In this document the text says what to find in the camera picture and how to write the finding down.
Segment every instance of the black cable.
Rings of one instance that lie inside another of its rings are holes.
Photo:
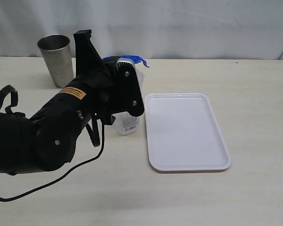
[[[25,193],[23,193],[23,194],[20,194],[20,195],[11,197],[11,198],[1,198],[1,197],[0,197],[0,202],[10,202],[10,201],[14,201],[14,200],[20,199],[20,198],[22,198],[22,197],[24,197],[24,196],[27,196],[27,195],[29,195],[29,194],[31,194],[31,193],[40,191],[40,190],[43,189],[43,188],[49,187],[49,186],[51,186],[51,185],[53,185],[53,184],[55,184],[55,183],[61,181],[62,179],[64,179],[69,173],[71,173],[71,172],[72,172],[73,170],[75,170],[76,168],[78,168],[78,167],[80,167],[80,166],[83,166],[83,165],[85,165],[85,164],[87,164],[87,163],[90,163],[90,162],[92,162],[92,161],[94,161],[94,160],[97,160],[97,159],[101,156],[101,154],[103,153],[103,150],[104,150],[104,144],[105,144],[105,132],[104,132],[104,127],[105,127],[105,125],[104,125],[104,123],[102,122],[102,146],[101,146],[100,152],[98,153],[97,156],[93,157],[92,159],[83,161],[83,162],[81,162],[81,163],[75,165],[75,166],[72,167],[70,170],[68,170],[64,175],[62,175],[61,177],[59,177],[58,179],[56,179],[56,180],[54,180],[54,181],[49,182],[48,184],[42,185],[42,186],[40,186],[40,187],[37,187],[37,188],[32,189],[32,190],[30,190],[30,191],[28,191],[28,192],[25,192]]]

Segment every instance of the stainless steel cup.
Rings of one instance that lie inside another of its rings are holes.
[[[74,78],[70,39],[60,34],[49,35],[40,39],[37,46],[53,83],[58,88],[64,88]]]

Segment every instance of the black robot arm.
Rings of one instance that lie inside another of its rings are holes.
[[[76,77],[30,119],[12,112],[18,102],[13,87],[0,91],[0,108],[7,94],[11,94],[11,105],[6,113],[0,113],[0,173],[59,169],[71,162],[76,140],[84,128],[93,145],[99,146],[97,120],[112,125],[112,114],[143,114],[135,68],[130,64],[117,65],[115,58],[102,60],[90,41],[91,30],[78,31],[74,38]]]

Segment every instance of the white tray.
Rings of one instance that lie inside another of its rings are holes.
[[[153,93],[145,99],[149,161],[158,171],[223,171],[231,159],[208,98]]]

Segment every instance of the table surface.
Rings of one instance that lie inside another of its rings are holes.
[[[198,92],[211,101],[232,158],[221,173],[159,174],[150,167],[144,116],[139,130],[106,127],[95,162],[56,185],[0,203],[0,225],[283,226],[283,61],[149,60],[143,96]],[[0,89],[19,92],[18,111],[32,116],[59,89],[42,58],[0,57]],[[95,156],[87,132],[73,161],[54,172],[0,174],[0,196],[52,181]]]

